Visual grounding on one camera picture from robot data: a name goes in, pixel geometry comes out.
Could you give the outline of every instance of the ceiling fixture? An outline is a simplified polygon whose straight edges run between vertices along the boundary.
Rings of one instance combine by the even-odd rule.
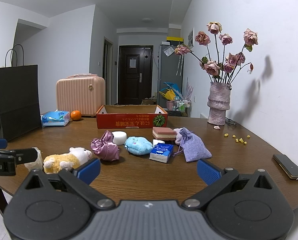
[[[142,21],[144,23],[150,23],[150,22],[152,22],[152,19],[150,19],[150,18],[144,18],[144,19],[142,19]]]

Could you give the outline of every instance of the yellow bag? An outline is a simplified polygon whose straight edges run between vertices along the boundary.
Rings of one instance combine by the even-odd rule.
[[[164,94],[161,91],[159,91],[159,93],[166,99],[169,101],[172,101],[175,98],[175,93],[173,92],[173,90],[171,89],[167,89],[168,91]]]

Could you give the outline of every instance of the orange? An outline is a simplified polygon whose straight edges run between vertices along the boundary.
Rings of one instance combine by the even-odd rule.
[[[73,121],[79,121],[81,118],[81,112],[78,110],[72,111],[70,117]]]

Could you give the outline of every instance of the blue plush toy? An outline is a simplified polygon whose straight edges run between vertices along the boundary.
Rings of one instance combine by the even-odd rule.
[[[145,155],[151,152],[153,146],[151,142],[144,137],[131,136],[126,140],[125,148],[132,154]]]

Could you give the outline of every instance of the dark wooden door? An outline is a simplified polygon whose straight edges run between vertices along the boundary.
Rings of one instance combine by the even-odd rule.
[[[120,46],[118,104],[140,105],[151,97],[153,46]]]

